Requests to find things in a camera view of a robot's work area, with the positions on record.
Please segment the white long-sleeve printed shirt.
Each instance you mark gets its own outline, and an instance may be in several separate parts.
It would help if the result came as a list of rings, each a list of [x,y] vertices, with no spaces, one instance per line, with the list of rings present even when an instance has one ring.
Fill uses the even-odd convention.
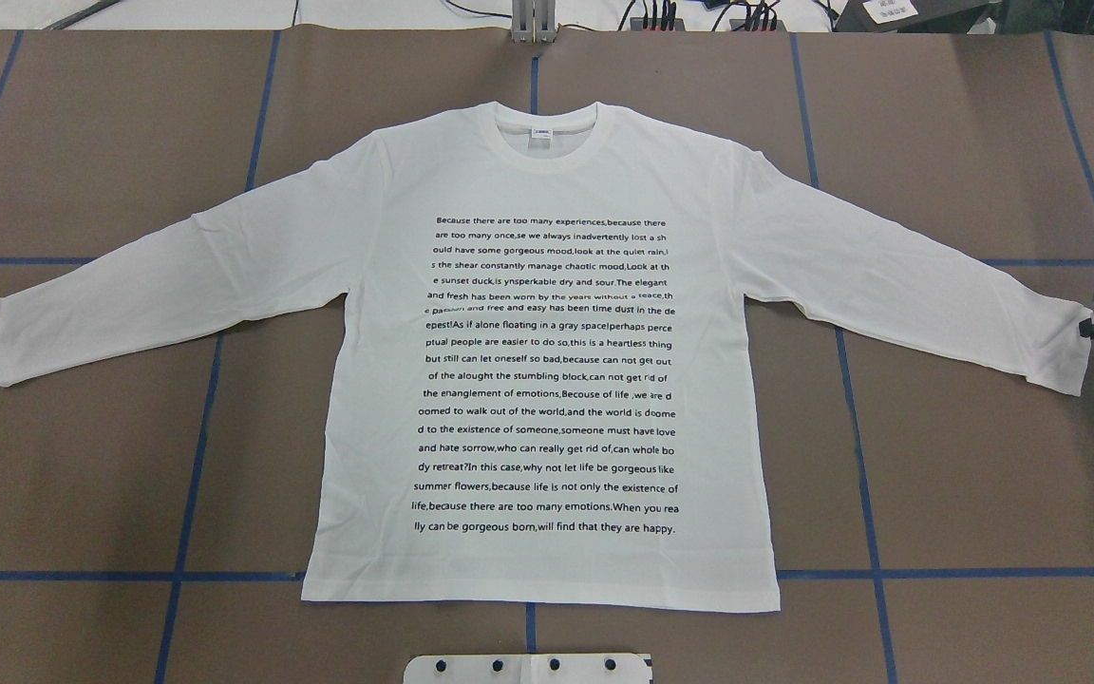
[[[0,297],[0,386],[346,300],[305,601],[773,612],[747,300],[1081,392],[1089,309],[621,105],[368,134]]]

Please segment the black device with white label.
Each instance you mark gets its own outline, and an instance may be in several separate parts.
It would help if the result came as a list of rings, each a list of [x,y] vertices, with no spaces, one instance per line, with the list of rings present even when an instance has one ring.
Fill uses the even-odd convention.
[[[1003,1],[847,1],[834,33],[967,34]]]

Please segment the grey aluminium frame post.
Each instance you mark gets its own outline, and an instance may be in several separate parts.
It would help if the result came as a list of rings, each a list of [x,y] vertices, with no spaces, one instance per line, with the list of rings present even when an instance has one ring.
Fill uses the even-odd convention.
[[[558,35],[555,0],[513,0],[511,36],[517,43],[552,43]]]

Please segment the white robot mounting base plate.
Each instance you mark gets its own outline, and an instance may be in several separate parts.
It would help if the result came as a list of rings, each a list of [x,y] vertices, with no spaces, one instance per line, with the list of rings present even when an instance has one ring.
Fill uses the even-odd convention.
[[[651,657],[635,653],[417,656],[404,683],[651,683]]]

